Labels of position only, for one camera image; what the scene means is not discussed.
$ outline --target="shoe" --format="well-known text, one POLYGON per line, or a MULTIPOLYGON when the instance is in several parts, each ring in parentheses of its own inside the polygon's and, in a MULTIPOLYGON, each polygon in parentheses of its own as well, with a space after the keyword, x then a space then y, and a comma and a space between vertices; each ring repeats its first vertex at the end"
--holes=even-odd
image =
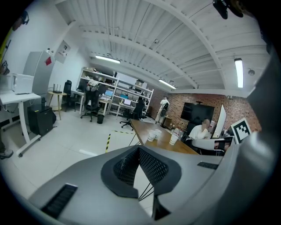
POLYGON ((6 149, 5 152, 0 153, 0 159, 7 159, 10 158, 13 155, 13 150, 6 149))

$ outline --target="white mannequin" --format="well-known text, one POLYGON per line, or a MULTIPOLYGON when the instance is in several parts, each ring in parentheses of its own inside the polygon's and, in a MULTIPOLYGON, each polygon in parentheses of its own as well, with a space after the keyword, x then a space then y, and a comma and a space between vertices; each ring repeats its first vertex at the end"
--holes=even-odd
POLYGON ((155 119, 156 123, 162 124, 162 122, 163 122, 163 120, 164 120, 164 116, 161 117, 161 116, 160 116, 160 113, 161 113, 161 111, 162 111, 162 109, 163 109, 163 107, 164 107, 164 105, 165 105, 166 103, 168 103, 168 104, 170 105, 170 103, 169 103, 169 101, 168 101, 168 98, 167 98, 167 97, 164 97, 164 99, 160 102, 160 108, 159 108, 159 110, 158 110, 158 112, 157 112, 157 116, 156 116, 156 119, 155 119))

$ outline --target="mannequin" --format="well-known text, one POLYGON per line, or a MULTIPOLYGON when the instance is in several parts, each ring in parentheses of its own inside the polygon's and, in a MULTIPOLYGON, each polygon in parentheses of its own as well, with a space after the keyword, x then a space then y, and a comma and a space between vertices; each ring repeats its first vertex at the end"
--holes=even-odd
POLYGON ((160 123, 162 124, 165 114, 161 116, 161 111, 163 110, 164 106, 166 105, 166 103, 168 103, 168 106, 170 105, 168 98, 165 96, 164 99, 160 102, 160 108, 157 112, 157 117, 155 119, 156 123, 160 123))

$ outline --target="yellow black floor tape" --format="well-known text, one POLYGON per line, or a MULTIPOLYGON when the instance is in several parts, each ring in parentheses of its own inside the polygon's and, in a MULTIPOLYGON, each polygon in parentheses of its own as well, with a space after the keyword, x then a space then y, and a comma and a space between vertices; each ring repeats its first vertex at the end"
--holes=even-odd
POLYGON ((110 136, 111 136, 111 134, 109 134, 108 139, 107 139, 107 144, 106 144, 105 153, 107 153, 107 150, 108 150, 109 141, 110 141, 110 136))
MULTIPOLYGON (((135 133, 128 133, 128 132, 123 132, 123 131, 115 131, 115 132, 124 133, 124 134, 135 134, 135 133)), ((111 137, 111 134, 109 134, 108 139, 107 139, 106 148, 105 148, 105 153, 108 152, 108 146, 109 146, 110 137, 111 137)))
POLYGON ((115 131, 115 132, 124 133, 124 134, 135 134, 135 133, 128 133, 128 132, 123 132, 123 131, 115 131))

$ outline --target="fluorescent light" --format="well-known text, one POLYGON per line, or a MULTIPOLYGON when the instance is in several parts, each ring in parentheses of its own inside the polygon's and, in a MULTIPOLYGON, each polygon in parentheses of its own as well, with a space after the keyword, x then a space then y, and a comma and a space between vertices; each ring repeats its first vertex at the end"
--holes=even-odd
POLYGON ((243 63, 241 58, 234 59, 236 72, 237 72, 237 81, 238 87, 242 88, 244 83, 244 73, 243 73, 243 63))
POLYGON ((120 60, 116 60, 116 59, 112 59, 112 58, 108 58, 108 57, 104 57, 104 56, 96 55, 96 58, 111 61, 111 62, 120 63, 120 60))
POLYGON ((162 79, 159 79, 159 81, 160 81, 161 83, 163 83, 163 84, 169 86, 169 87, 172 88, 172 89, 176 89, 174 86, 172 86, 172 85, 170 85, 169 83, 163 81, 162 79))

